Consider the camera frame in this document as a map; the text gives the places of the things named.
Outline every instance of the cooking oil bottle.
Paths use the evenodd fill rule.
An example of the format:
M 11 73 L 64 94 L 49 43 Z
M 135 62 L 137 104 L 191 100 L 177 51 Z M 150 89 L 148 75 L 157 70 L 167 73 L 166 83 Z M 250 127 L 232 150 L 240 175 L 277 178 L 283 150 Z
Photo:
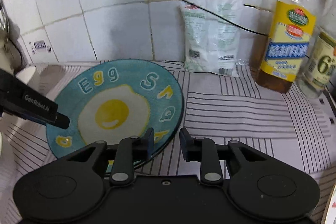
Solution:
M 298 78 L 300 90 L 309 98 L 317 98 L 328 84 L 336 68 L 336 0 L 321 20 L 316 39 L 303 74 Z
M 256 83 L 286 93 L 306 55 L 316 22 L 318 1 L 270 1 L 273 1 L 273 21 Z

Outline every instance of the striped tablecloth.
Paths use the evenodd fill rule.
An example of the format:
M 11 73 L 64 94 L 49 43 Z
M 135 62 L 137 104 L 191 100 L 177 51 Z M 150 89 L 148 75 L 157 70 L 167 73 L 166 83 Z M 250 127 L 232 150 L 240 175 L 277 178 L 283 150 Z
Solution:
M 54 100 L 71 79 L 105 61 L 38 64 L 39 91 Z M 335 117 L 324 111 L 328 104 L 324 95 L 309 101 L 296 85 L 287 94 L 264 89 L 254 83 L 249 68 L 241 65 L 237 66 L 240 77 L 234 78 L 187 72 L 179 62 L 157 63 L 169 70 L 182 87 L 186 104 L 181 127 L 192 136 L 208 137 L 218 144 L 239 140 L 310 174 L 320 185 L 320 202 L 312 214 L 320 224 L 336 182 L 336 128 L 331 123 Z M 55 160 L 44 126 L 4 114 L 0 130 L 13 147 L 17 179 Z M 224 161 L 221 166 L 224 177 L 229 178 Z M 176 135 L 161 154 L 136 172 L 198 175 L 200 164 L 184 161 Z M 3 218 L 8 224 L 21 219 L 12 198 Z

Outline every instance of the screw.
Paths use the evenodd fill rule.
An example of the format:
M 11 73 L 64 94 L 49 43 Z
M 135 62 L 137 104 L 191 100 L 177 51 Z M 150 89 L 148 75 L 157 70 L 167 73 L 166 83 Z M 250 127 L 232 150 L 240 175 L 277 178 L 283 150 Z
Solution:
M 115 173 L 112 179 L 115 181 L 125 181 L 128 179 L 128 175 L 126 173 Z
M 208 181 L 217 181 L 221 179 L 221 175 L 217 173 L 206 173 L 204 178 Z

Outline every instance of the green oval logo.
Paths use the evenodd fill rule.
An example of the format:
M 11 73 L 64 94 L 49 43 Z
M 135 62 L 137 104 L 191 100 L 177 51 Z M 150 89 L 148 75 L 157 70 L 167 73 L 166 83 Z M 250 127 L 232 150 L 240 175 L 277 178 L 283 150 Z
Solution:
M 299 8 L 289 10 L 287 16 L 291 22 L 299 26 L 306 26 L 309 23 L 309 18 L 305 15 L 305 12 Z

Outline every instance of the bottle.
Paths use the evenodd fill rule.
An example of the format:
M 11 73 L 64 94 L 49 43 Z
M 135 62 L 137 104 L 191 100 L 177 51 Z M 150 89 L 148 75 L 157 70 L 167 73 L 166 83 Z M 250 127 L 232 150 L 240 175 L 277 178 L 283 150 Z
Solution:
M 256 83 L 286 93 L 306 55 L 318 13 L 317 0 L 273 0 L 273 22 Z
M 309 98 L 318 98 L 336 68 L 336 0 L 321 20 L 316 39 L 303 74 L 297 80 L 300 90 Z

